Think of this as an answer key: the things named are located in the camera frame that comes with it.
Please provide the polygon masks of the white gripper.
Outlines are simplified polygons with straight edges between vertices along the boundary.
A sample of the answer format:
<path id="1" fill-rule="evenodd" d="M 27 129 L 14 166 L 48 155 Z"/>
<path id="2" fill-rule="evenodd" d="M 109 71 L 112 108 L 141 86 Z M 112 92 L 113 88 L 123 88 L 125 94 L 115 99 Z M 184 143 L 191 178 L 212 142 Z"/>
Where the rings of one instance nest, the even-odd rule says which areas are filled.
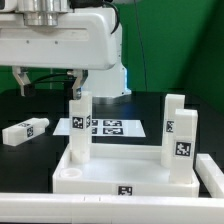
<path id="1" fill-rule="evenodd" d="M 0 13 L 0 65 L 13 66 L 23 97 L 35 95 L 26 67 L 75 69 L 72 97 L 80 100 L 87 70 L 107 70 L 117 62 L 114 26 L 111 8 L 61 14 L 55 27 L 26 26 L 21 14 Z"/>

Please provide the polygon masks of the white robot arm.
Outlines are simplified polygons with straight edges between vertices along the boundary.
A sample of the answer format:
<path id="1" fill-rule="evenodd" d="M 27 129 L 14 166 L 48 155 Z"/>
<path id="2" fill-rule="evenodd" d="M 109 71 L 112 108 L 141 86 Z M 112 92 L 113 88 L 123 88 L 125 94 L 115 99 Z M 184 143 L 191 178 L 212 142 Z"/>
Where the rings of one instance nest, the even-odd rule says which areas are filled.
<path id="1" fill-rule="evenodd" d="M 126 94 L 118 4 L 129 0 L 0 0 L 0 66 L 10 66 L 23 96 L 35 93 L 30 68 L 65 69 L 73 98 L 117 82 L 99 97 Z"/>

